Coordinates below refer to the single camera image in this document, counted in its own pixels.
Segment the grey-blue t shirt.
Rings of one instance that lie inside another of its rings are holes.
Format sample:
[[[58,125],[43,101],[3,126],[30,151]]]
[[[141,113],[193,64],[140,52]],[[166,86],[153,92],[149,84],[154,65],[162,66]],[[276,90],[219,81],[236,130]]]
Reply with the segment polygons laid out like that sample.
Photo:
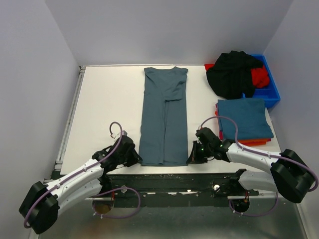
[[[188,159],[188,69],[144,69],[139,155],[143,166],[185,166]]]

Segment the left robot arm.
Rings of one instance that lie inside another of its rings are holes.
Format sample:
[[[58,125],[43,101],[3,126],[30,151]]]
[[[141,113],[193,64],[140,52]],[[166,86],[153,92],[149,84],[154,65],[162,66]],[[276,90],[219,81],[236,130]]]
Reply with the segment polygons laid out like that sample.
[[[39,235],[52,227],[62,213],[84,199],[113,195],[115,189],[107,173],[119,165],[130,167],[141,160],[133,140],[122,135],[114,145],[95,152],[73,172],[46,184],[34,183],[18,210],[24,217],[24,227]]]

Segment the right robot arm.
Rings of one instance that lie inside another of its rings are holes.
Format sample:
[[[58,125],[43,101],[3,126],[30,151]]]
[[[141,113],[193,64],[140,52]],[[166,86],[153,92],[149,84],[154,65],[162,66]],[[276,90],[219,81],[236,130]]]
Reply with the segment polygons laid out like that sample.
[[[246,190],[265,190],[281,194],[293,203],[300,203],[318,180],[300,157],[292,150],[282,153],[256,150],[233,140],[220,140],[211,129],[199,127],[197,140],[188,163],[206,163],[209,158],[228,163],[240,163],[258,169],[244,171],[239,178],[231,180],[230,191],[241,195]]]

